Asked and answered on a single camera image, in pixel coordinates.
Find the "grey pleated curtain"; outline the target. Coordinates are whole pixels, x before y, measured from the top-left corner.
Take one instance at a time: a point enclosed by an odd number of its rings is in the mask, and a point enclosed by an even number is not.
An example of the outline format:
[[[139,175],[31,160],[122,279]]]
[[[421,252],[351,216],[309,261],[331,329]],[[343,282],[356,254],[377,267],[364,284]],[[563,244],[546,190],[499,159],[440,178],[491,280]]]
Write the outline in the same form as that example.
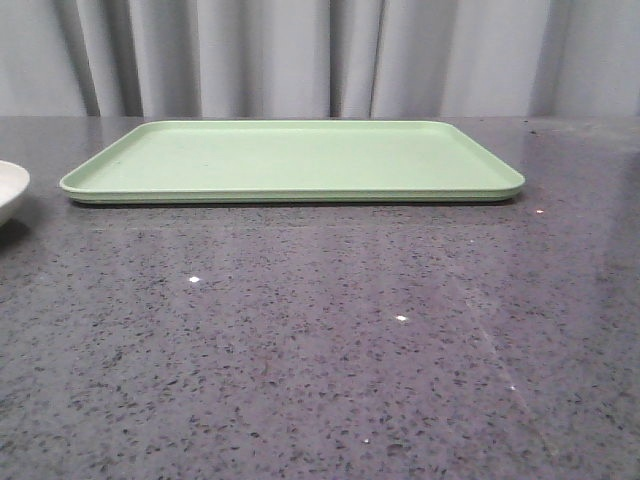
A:
[[[635,116],[635,1],[5,1],[7,116]]]

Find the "beige round plate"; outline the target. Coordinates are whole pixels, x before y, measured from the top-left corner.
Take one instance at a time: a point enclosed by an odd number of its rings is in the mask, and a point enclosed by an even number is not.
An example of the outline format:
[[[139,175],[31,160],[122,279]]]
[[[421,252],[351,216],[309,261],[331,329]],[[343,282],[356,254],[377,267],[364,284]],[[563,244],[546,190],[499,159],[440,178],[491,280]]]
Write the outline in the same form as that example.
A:
[[[0,175],[0,226],[3,226],[18,210],[31,177],[25,168],[4,160],[0,161]]]

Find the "light green plastic tray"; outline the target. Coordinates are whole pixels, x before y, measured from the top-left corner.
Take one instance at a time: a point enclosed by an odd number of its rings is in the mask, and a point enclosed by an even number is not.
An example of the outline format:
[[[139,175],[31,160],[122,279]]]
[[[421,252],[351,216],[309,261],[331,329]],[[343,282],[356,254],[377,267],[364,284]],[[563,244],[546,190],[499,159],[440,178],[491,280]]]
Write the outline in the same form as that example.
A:
[[[524,182],[444,122],[176,120],[134,128],[60,185],[93,204],[484,202]]]

